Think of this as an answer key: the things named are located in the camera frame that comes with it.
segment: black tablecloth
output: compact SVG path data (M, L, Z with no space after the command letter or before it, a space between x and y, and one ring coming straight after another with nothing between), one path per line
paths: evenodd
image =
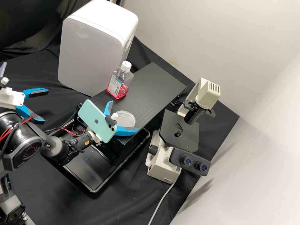
M61 125L72 114L75 106L87 98L58 82L56 50L44 50L11 59L7 62L5 73L10 79L8 86L13 90L33 87L50 89L47 96L25 100L29 108L46 119L46 123L40 126L42 129ZM153 61L187 85L187 91L181 100L194 85L137 39L134 39L128 58L136 69ZM169 105L167 108L176 110L177 107ZM200 149L197 154L209 160L238 119L238 115L220 102L216 103L214 109L217 117L213 123L209 117L201 117L199 120ZM146 128L150 132L158 128L162 116L163 111ZM40 154L11 173L11 180L16 194L26 204L26 212L37 225L147 224L158 201L170 186L146 175L145 159L149 142L150 140L130 158L95 199L75 187ZM169 224L198 178L182 170L152 224Z

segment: white box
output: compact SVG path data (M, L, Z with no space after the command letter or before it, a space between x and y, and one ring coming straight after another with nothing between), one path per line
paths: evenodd
M114 69L126 60L138 17L109 1L93 0L62 25L58 80L94 96L106 89Z

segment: microscope base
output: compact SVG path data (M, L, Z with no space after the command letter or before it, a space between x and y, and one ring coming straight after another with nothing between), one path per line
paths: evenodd
M153 132L151 145L158 146L155 155L147 154L145 165L148 167L147 175L163 182L172 184L179 177L181 168L169 162L173 147L167 146L159 136L159 131Z

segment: gray cable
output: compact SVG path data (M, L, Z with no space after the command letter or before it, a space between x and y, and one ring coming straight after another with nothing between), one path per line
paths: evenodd
M169 191L172 189L172 187L173 187L174 184L176 183L177 179L178 179L178 178L176 178L176 180L174 181L174 183L169 187L169 189L166 191L166 193L162 196L162 198L161 198L161 200L159 201L159 203L158 203L158 205L157 205L157 207L156 207L156 209L155 209L155 211L154 211L154 213L153 213L153 215L152 215L152 217L151 217L151 219L150 219L148 225L150 225L150 224L152 223L152 220L154 219L154 216L155 216L155 214L156 214L156 212L157 212L157 210L158 210L160 204L163 202L163 199L165 198L165 196L166 196L166 195L169 193Z

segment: black tray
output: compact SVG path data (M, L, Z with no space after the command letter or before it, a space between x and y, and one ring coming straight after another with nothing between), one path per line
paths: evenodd
M83 124L80 121L78 122L79 124L76 124L75 128L73 127L73 121L65 128L72 131L84 129ZM62 137L65 140L71 137L64 130L58 130L51 135ZM120 145L114 139L100 146L91 145L84 150L84 153L80 153L67 165L61 167L57 164L56 167L67 171L71 175L71 177L67 177L72 182L75 178L89 192L97 193L149 137L149 131L143 128L126 145Z

